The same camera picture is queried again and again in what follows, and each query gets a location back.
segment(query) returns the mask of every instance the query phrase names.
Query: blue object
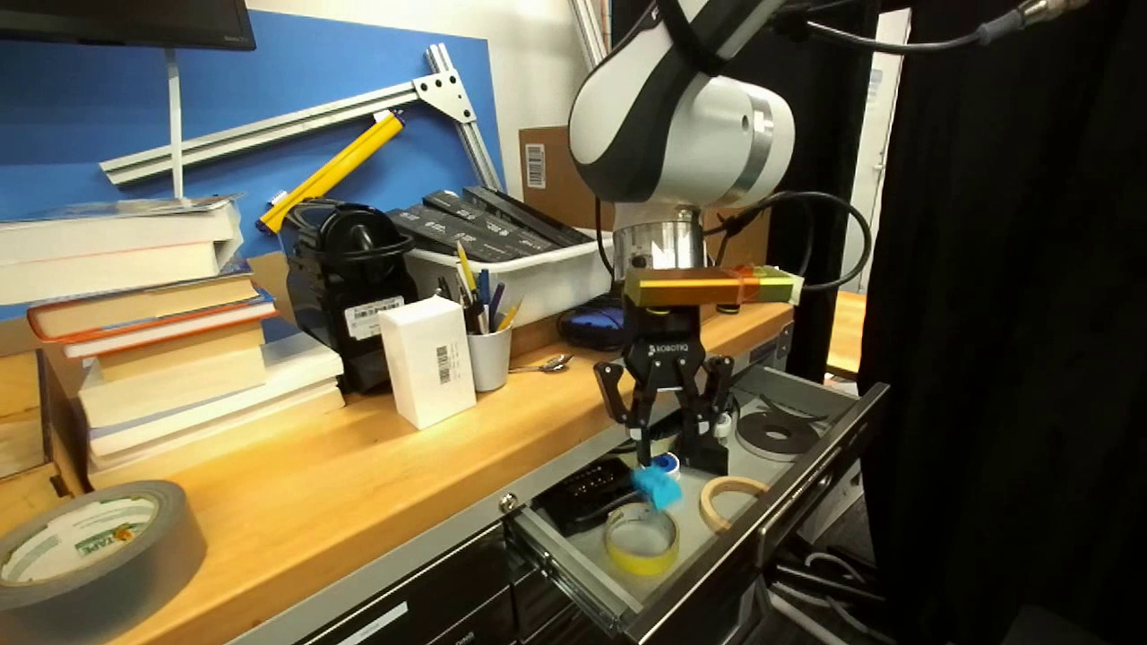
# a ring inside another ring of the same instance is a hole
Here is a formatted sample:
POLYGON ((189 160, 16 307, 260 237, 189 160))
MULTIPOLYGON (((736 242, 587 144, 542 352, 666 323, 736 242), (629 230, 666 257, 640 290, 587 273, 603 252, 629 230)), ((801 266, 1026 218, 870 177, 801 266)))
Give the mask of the blue object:
POLYGON ((634 470, 634 488, 653 509, 670 509, 680 499, 680 484, 661 464, 634 470))

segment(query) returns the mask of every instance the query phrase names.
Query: stack of books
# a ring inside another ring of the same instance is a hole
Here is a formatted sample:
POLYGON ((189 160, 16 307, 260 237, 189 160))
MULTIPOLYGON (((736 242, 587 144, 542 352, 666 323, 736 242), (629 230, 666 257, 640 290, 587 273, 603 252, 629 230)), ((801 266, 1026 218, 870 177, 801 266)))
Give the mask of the stack of books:
POLYGON ((75 366, 91 473, 188 464, 255 419, 342 403, 342 355, 279 319, 251 274, 36 303, 28 331, 75 366))
POLYGON ((0 303, 220 274, 242 242, 230 198, 108 199, 0 223, 0 303))

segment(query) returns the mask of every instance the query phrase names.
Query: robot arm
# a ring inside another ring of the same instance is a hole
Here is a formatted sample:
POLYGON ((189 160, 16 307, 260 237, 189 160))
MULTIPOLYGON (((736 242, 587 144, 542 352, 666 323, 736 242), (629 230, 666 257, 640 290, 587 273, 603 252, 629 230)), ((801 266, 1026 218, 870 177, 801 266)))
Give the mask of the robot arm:
POLYGON ((661 0, 580 86, 569 150, 605 199, 753 205, 796 148, 788 102, 729 75, 793 0, 661 0))

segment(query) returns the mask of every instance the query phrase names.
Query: cup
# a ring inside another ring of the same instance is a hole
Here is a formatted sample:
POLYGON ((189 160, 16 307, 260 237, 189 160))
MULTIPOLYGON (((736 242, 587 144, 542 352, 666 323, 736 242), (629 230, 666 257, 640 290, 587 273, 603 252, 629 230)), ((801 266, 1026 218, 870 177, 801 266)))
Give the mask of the cup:
POLYGON ((511 375, 511 331, 495 334, 470 334, 470 370, 474 370, 474 389, 499 389, 511 375))

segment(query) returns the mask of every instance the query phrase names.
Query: yellow handle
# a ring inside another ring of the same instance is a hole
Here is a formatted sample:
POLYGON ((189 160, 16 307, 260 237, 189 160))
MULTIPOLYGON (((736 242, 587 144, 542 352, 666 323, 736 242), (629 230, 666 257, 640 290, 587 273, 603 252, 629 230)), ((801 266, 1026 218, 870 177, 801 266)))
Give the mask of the yellow handle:
POLYGON ((310 198, 331 192, 342 180, 349 180, 367 157, 373 157, 386 138, 402 134, 400 116, 385 111, 377 125, 354 135, 343 150, 339 150, 324 167, 317 167, 305 184, 298 184, 282 199, 275 199, 260 223, 268 231, 282 230, 292 209, 310 198))

